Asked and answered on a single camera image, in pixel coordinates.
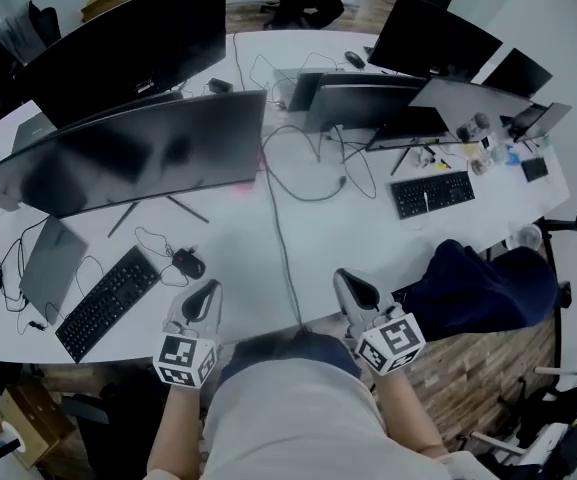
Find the monitor stand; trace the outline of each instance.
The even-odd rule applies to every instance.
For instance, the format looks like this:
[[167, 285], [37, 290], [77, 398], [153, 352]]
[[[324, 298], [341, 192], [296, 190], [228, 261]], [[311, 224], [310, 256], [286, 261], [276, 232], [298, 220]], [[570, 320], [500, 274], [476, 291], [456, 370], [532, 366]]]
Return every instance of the monitor stand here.
[[[174, 197], [172, 196], [166, 196], [166, 199], [168, 199], [168, 201], [170, 201], [171, 203], [179, 206], [179, 208], [181, 208], [182, 210], [187, 211], [190, 215], [192, 215], [193, 217], [197, 217], [200, 221], [205, 222], [206, 224], [210, 224], [210, 221], [208, 219], [206, 219], [205, 217], [201, 216], [200, 214], [198, 214], [196, 211], [194, 211], [191, 208], [188, 208], [185, 204], [180, 203], [179, 201], [177, 201]], [[117, 221], [117, 224], [114, 225], [114, 227], [110, 230], [110, 233], [108, 233], [108, 238], [110, 238], [112, 235], [115, 234], [115, 231], [117, 231], [117, 229], [119, 229], [119, 226], [121, 226], [123, 224], [123, 222], [128, 218], [128, 216], [134, 211], [135, 208], [137, 208], [137, 205], [139, 204], [139, 201], [137, 201], [136, 203], [132, 203], [128, 209], [124, 212], [124, 214], [119, 218], [119, 220]]]

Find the white cube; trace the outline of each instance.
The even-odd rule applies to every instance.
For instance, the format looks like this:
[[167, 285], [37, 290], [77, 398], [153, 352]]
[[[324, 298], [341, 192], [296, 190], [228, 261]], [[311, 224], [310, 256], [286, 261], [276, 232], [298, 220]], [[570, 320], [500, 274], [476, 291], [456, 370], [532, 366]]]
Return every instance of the white cube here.
[[415, 360], [426, 340], [413, 315], [389, 320], [361, 335], [355, 352], [379, 375]]
[[162, 382], [200, 389], [217, 364], [217, 346], [212, 340], [162, 333], [153, 365]]

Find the floor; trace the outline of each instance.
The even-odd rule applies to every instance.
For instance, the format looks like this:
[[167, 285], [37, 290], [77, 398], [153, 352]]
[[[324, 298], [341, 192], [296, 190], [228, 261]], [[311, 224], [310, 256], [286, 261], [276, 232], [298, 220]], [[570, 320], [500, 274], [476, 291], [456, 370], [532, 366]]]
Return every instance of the floor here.
[[[347, 11], [330, 28], [378, 34], [395, 0], [366, 0], [359, 10]], [[269, 19], [259, 12], [260, 5], [230, 6], [228, 32], [261, 30]], [[345, 324], [330, 317], [311, 325], [314, 331], [343, 336]], [[552, 366], [555, 348], [554, 320], [516, 332], [462, 335], [427, 346], [408, 370], [409, 378], [430, 416], [436, 422], [451, 450], [459, 446], [457, 436], [473, 430], [494, 434], [509, 416], [497, 402], [503, 395], [514, 399], [519, 391], [517, 379], [528, 381], [529, 392], [549, 382], [532, 373], [535, 366]], [[223, 366], [230, 350], [220, 358]], [[44, 384], [56, 399], [62, 394], [85, 393], [96, 396], [111, 381], [135, 369], [145, 368], [148, 359], [105, 363], [94, 366], [47, 366]], [[369, 375], [365, 381], [370, 383]], [[214, 386], [202, 395], [210, 399]], [[78, 432], [73, 434], [41, 465], [49, 478], [92, 479], [85, 448]]]

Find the black keyboard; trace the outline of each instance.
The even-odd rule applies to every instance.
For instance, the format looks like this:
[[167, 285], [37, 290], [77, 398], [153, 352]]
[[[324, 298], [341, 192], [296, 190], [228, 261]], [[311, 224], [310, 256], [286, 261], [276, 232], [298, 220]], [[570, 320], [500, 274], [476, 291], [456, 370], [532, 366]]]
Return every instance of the black keyboard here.
[[548, 176], [548, 167], [543, 158], [532, 158], [521, 162], [521, 168], [524, 170], [528, 183]]
[[[402, 219], [426, 213], [428, 210], [432, 212], [465, 203], [475, 198], [467, 172], [400, 181], [390, 185], [390, 190], [395, 198], [399, 217]], [[424, 193], [428, 195], [427, 208]]]
[[133, 247], [59, 326], [57, 338], [78, 363], [156, 283], [159, 272]]

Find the gray laptop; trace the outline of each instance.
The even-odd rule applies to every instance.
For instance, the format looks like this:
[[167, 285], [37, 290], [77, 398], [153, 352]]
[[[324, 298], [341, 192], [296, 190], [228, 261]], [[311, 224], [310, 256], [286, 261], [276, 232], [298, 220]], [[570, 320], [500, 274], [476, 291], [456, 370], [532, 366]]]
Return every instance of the gray laptop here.
[[40, 112], [19, 125], [17, 134], [15, 135], [15, 142], [12, 145], [12, 153], [31, 146], [56, 129], [43, 112]]
[[51, 325], [88, 245], [54, 217], [44, 224], [19, 289]]

